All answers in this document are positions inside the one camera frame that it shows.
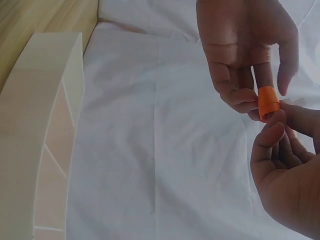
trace wrinkled sheet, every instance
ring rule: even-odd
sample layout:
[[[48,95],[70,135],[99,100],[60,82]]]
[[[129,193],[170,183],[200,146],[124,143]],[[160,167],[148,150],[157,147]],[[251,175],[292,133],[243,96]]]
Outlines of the wrinkled sheet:
[[[307,19],[315,28],[312,34],[319,38],[317,24],[320,16],[318,0],[279,0],[297,26]],[[149,34],[200,40],[196,20],[196,0],[100,0],[99,17],[128,24]]]
[[[313,40],[286,100],[320,109]],[[100,23],[84,73],[67,240],[306,239],[265,213],[250,171],[263,125],[221,101],[200,43]]]

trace white bed frame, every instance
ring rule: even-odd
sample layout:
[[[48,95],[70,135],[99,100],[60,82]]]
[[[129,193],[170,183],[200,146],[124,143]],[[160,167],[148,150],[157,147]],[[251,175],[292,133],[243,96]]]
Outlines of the white bed frame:
[[[0,239],[64,240],[81,33],[36,33],[0,94]]]

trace orange finger cap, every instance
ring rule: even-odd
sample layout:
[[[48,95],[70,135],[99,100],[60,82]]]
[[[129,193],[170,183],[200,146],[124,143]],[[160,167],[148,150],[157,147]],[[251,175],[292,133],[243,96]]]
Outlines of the orange finger cap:
[[[280,109],[280,103],[276,91],[272,86],[263,86],[258,90],[260,120],[267,121],[267,114],[274,113]]]

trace hand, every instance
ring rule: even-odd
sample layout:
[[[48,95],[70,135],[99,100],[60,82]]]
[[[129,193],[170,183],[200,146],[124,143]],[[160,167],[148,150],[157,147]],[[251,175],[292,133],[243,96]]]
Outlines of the hand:
[[[278,89],[298,70],[298,31],[278,0],[197,0],[198,29],[215,89],[240,113],[259,120],[258,88],[273,86],[270,46],[279,44]]]
[[[281,107],[254,141],[254,183],[271,217],[320,239],[320,111],[285,103]],[[317,155],[301,145],[292,129],[313,138]]]

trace wooden floor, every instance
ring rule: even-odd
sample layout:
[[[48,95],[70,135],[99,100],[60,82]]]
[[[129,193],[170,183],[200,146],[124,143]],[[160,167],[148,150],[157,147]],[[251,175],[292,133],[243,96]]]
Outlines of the wooden floor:
[[[83,50],[97,23],[99,0],[0,0],[0,91],[35,32],[82,32]]]

